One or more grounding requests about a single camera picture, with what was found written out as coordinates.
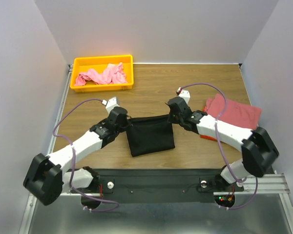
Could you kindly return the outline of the black t shirt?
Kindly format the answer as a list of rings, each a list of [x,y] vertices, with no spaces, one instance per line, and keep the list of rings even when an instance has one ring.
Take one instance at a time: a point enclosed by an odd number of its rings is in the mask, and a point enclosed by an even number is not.
[[[130,119],[126,136],[132,157],[175,148],[172,124],[168,115]]]

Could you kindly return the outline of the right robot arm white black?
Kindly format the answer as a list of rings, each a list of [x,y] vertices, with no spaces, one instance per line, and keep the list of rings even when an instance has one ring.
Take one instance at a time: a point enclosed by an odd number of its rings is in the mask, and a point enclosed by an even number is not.
[[[168,120],[179,124],[186,131],[215,138],[237,149],[242,158],[226,165],[212,180],[217,191],[229,188],[235,182],[248,177],[263,177],[279,157],[279,151],[268,132],[257,127],[255,130],[237,127],[202,112],[193,112],[182,97],[167,102]]]

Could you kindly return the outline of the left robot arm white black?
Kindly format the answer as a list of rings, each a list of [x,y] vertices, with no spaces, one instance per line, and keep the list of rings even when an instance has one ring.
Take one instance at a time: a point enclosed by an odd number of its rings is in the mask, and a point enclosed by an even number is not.
[[[46,156],[41,153],[34,156],[23,186],[45,206],[52,204],[62,192],[69,190],[72,175],[82,181],[82,187],[88,192],[96,191],[99,180],[85,169],[76,171],[75,165],[113,142],[127,125],[127,110],[114,107],[107,118],[93,125],[79,139]]]

